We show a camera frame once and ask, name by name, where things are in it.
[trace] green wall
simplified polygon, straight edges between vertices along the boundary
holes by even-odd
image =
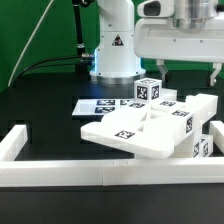
[[[0,91],[8,79],[21,51],[50,0],[2,0],[0,8]],[[138,5],[142,0],[133,0]],[[93,3],[81,8],[83,36],[87,51],[92,53],[99,43],[98,7]],[[55,0],[38,30],[17,73],[29,64],[48,57],[76,54],[76,34],[71,0]],[[147,70],[156,70],[154,60],[143,60]],[[168,62],[169,69],[212,69],[205,63]],[[51,68],[48,72],[72,71],[67,67]]]

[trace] stacked blocks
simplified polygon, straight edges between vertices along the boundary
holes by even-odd
[[[202,125],[216,114],[218,97],[198,94],[177,102],[176,92],[161,84],[149,78],[136,81],[134,101],[104,115],[101,122],[83,126],[81,137],[134,153],[135,158],[209,156],[212,138],[202,136]]]

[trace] marker sticker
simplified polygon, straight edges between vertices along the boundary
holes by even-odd
[[[142,100],[148,99],[148,93],[146,87],[137,86],[137,98]]]
[[[160,105],[162,106],[167,106],[167,107],[172,107],[173,105],[175,105],[176,103],[174,102],[170,102],[170,101],[164,101],[162,102]]]
[[[186,124],[186,134],[188,134],[190,131],[192,131],[193,128],[193,117],[190,117],[187,120],[187,124]]]
[[[159,85],[152,87],[152,100],[159,98]]]
[[[203,147],[203,156],[206,157],[208,155],[208,143],[206,143]]]
[[[194,146],[194,154],[193,157],[195,158],[199,154],[200,144],[199,142]]]
[[[115,100],[97,100],[98,106],[112,106],[115,105]]]
[[[129,107],[142,108],[144,106],[145,106],[145,104],[142,104],[142,103],[133,103]]]
[[[115,110],[115,107],[96,107],[96,114],[107,114]]]
[[[129,139],[133,135],[135,135],[135,133],[132,133],[132,132],[129,132],[129,131],[121,131],[121,132],[117,133],[115,136],[117,136],[119,138]]]
[[[180,117],[186,117],[189,114],[189,112],[177,110],[172,114]]]

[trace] warning label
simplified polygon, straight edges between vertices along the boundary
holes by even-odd
[[[119,35],[116,36],[112,46],[124,46],[124,44],[123,44]]]

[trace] black table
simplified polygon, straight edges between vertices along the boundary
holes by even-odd
[[[180,101],[199,92],[219,95],[216,119],[223,121],[224,80],[207,87],[207,78],[206,72],[173,72],[163,86],[177,89]],[[71,73],[31,74],[0,94],[0,139],[15,124],[28,126],[29,142],[17,161],[130,159],[131,153],[82,141],[80,127],[99,118],[71,114],[78,99],[133,96],[133,85],[94,84]],[[223,184],[0,188],[0,223],[221,224],[223,201]]]

